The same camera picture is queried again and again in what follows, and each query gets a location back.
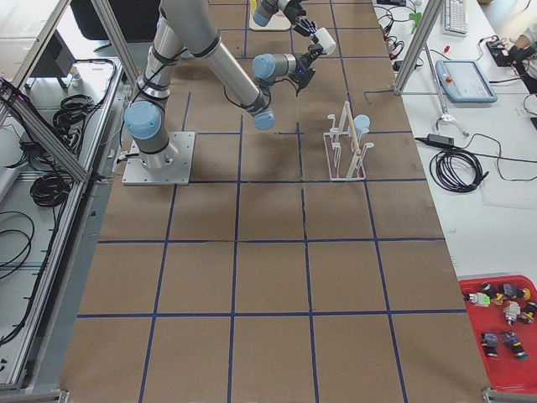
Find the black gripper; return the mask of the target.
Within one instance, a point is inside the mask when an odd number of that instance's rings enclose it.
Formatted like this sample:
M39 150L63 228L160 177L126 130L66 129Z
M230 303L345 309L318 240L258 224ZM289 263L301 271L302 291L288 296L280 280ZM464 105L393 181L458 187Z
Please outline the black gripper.
M315 70L311 68L311 64L324 54L324 48L321 44L310 44L308 52L301 55L295 55L295 70L293 72L293 81L295 82L295 95L305 89L313 76Z
M306 11L301 6L301 2L287 3L287 19L297 34L305 38L312 38L315 33L315 22L311 22L306 17Z

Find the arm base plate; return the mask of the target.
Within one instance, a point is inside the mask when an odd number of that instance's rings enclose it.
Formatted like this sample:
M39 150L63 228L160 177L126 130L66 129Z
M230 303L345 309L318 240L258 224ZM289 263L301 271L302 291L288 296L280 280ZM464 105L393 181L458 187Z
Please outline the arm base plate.
M168 132L168 146L159 154L145 154L134 140L123 173L125 186L188 185L195 148L195 132Z

